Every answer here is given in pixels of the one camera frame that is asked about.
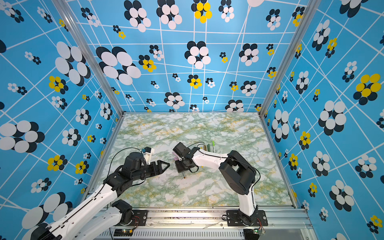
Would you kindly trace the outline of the pink pen cap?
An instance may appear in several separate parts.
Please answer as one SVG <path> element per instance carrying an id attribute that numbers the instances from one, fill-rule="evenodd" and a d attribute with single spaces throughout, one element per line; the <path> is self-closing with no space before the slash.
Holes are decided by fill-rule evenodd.
<path id="1" fill-rule="evenodd" d="M 175 152 L 172 152 L 172 154 L 174 155 L 174 161 L 178 161 L 179 160 L 179 156 Z"/>

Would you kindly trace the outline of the white pen green tip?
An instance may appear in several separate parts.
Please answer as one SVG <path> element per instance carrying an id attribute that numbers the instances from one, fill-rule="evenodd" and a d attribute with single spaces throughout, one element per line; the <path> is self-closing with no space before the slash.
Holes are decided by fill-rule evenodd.
<path id="1" fill-rule="evenodd" d="M 216 153 L 216 144 L 215 144 L 215 141 L 212 141 L 212 146 L 213 146 L 213 152 Z"/>

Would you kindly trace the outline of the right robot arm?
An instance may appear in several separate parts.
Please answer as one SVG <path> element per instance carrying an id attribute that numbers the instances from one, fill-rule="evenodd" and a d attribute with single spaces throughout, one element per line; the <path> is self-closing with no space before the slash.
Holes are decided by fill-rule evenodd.
<path id="1" fill-rule="evenodd" d="M 243 224 L 251 226 L 257 222 L 258 205 L 255 203 L 254 186 L 260 181 L 261 173 L 239 152 L 212 153 L 199 147 L 186 147 L 181 142 L 173 151 L 179 157 L 175 161 L 179 173 L 191 171 L 195 167 L 219 170 L 230 188 L 238 194 L 239 215 Z"/>

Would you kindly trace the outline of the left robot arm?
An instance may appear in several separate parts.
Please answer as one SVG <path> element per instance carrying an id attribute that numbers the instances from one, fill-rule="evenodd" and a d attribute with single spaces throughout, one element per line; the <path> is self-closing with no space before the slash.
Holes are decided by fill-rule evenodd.
<path id="1" fill-rule="evenodd" d="M 107 176 L 103 184 L 64 217 L 32 231 L 30 240 L 93 240 L 116 225 L 137 228 L 140 217 L 119 196 L 134 186 L 134 181 L 156 177 L 169 168 L 158 160 L 149 163 L 141 152 L 130 153 L 125 163 Z"/>

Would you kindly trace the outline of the left circuit board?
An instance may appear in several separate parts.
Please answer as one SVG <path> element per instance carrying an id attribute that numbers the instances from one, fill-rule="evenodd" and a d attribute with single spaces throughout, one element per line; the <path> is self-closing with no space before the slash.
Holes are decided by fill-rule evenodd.
<path id="1" fill-rule="evenodd" d="M 133 235 L 133 230 L 130 229 L 115 229 L 114 237 L 130 237 Z"/>

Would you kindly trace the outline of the circuit board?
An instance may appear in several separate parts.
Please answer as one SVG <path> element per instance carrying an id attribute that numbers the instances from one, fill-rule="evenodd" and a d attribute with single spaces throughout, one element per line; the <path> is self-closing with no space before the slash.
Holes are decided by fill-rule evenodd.
<path id="1" fill-rule="evenodd" d="M 266 233 L 264 229 L 243 229 L 243 232 L 245 240 L 258 240 Z"/>
<path id="2" fill-rule="evenodd" d="M 133 230 L 130 229 L 115 229 L 114 237 L 130 237 L 133 235 Z"/>

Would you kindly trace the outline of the right circuit board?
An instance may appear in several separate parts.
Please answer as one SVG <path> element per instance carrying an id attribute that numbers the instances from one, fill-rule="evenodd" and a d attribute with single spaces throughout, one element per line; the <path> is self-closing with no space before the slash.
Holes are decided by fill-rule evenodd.
<path id="1" fill-rule="evenodd" d="M 243 229 L 243 232 L 245 240 L 258 240 L 266 233 L 264 229 Z"/>

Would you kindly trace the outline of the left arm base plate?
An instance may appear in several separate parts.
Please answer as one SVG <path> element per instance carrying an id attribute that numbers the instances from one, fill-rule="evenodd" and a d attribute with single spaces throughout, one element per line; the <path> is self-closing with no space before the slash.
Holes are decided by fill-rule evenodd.
<path id="1" fill-rule="evenodd" d="M 148 218 L 149 211 L 147 210 L 131 210 L 122 213 L 121 220 L 118 222 L 118 226 L 145 226 Z"/>

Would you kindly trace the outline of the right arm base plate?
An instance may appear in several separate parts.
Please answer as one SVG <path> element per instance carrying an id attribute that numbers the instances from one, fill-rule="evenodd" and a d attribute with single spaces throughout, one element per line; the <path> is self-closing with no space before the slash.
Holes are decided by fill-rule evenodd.
<path id="1" fill-rule="evenodd" d="M 240 210 L 227 210 L 223 218 L 229 227 L 265 227 L 268 220 L 265 211 L 255 210 L 251 216 L 247 216 Z"/>

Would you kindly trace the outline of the aluminium front rail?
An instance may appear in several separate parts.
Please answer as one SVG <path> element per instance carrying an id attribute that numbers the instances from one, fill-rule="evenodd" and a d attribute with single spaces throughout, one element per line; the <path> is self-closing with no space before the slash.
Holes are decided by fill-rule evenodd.
<path id="1" fill-rule="evenodd" d="M 234 208 L 151 208 L 145 226 L 113 226 L 94 240 L 245 240 L 243 229 L 264 229 L 259 240 L 316 240 L 306 211 L 291 207 L 262 207 L 268 226 L 229 227 L 223 218 Z M 130 237 L 114 237 L 115 229 L 133 230 Z"/>

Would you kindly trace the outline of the left corner aluminium post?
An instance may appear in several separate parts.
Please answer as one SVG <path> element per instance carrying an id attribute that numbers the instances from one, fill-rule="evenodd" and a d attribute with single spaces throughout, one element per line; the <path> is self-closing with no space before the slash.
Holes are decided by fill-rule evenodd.
<path id="1" fill-rule="evenodd" d="M 115 94 L 112 92 L 111 86 L 104 76 L 96 58 L 93 56 L 93 52 L 91 51 L 84 35 L 81 32 L 79 25 L 75 22 L 75 16 L 71 13 L 68 4 L 65 1 L 53 1 L 55 8 L 57 9 L 60 16 L 65 21 L 66 25 L 69 28 L 69 32 L 74 38 L 76 44 L 80 48 L 83 53 L 86 61 L 89 63 L 92 72 L 95 74 L 96 79 L 98 80 L 100 86 L 104 90 L 105 94 L 111 101 L 111 104 L 117 111 L 119 117 L 124 116 L 124 111 L 119 104 Z"/>

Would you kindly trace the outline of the corner aluminium post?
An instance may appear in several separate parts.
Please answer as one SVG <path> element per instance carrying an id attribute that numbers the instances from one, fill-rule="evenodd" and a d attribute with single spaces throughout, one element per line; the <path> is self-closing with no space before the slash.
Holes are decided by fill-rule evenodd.
<path id="1" fill-rule="evenodd" d="M 291 64 L 294 53 L 296 52 L 297 47 L 301 43 L 305 33 L 308 30 L 309 25 L 312 22 L 312 19 L 316 13 L 316 10 L 318 9 L 319 5 L 321 3 L 321 0 L 310 0 L 306 9 L 303 19 L 301 20 L 301 23 L 297 27 L 297 30 L 295 31 L 295 34 L 293 35 L 293 38 L 289 44 L 289 47 L 287 51 L 285 52 L 285 55 L 282 59 L 282 62 L 278 68 L 277 76 L 272 81 L 272 84 L 269 88 L 269 91 L 265 97 L 265 100 L 262 104 L 262 109 L 260 111 L 260 118 L 264 116 L 264 114 L 267 112 L 273 98 L 275 95 L 275 91 L 279 84 L 281 83 L 284 74 L 286 73 L 289 65 Z"/>
<path id="2" fill-rule="evenodd" d="M 115 94 L 112 92 L 111 86 L 104 76 L 96 58 L 93 56 L 93 52 L 91 51 L 84 35 L 81 32 L 79 25 L 75 22 L 75 16 L 71 13 L 68 4 L 65 1 L 53 1 L 55 8 L 57 9 L 60 16 L 65 21 L 66 25 L 69 28 L 69 32 L 74 38 L 76 44 L 80 48 L 83 53 L 86 61 L 89 63 L 92 72 L 95 74 L 96 79 L 98 80 L 100 86 L 104 90 L 105 94 L 111 101 L 111 104 L 117 111 L 119 117 L 124 116 L 124 111 L 119 104 Z"/>

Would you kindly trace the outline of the right corner aluminium post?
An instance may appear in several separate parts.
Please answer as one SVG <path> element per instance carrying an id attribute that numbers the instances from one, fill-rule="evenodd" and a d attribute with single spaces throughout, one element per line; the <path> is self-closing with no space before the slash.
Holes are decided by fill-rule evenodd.
<path id="1" fill-rule="evenodd" d="M 269 88 L 269 91 L 265 97 L 265 100 L 262 104 L 262 109 L 260 111 L 260 118 L 264 116 L 264 114 L 267 112 L 273 98 L 275 95 L 275 91 L 279 84 L 281 83 L 284 74 L 286 73 L 289 65 L 291 64 L 294 53 L 296 52 L 297 47 L 301 43 L 305 33 L 308 30 L 309 25 L 312 22 L 312 19 L 316 13 L 316 10 L 318 9 L 319 5 L 321 3 L 321 0 L 310 0 L 306 9 L 303 19 L 301 20 L 301 23 L 297 27 L 297 30 L 295 31 L 295 34 L 293 35 L 293 38 L 289 44 L 289 47 L 287 51 L 285 52 L 285 55 L 282 59 L 282 62 L 278 68 L 277 76 L 272 81 L 272 84 Z"/>

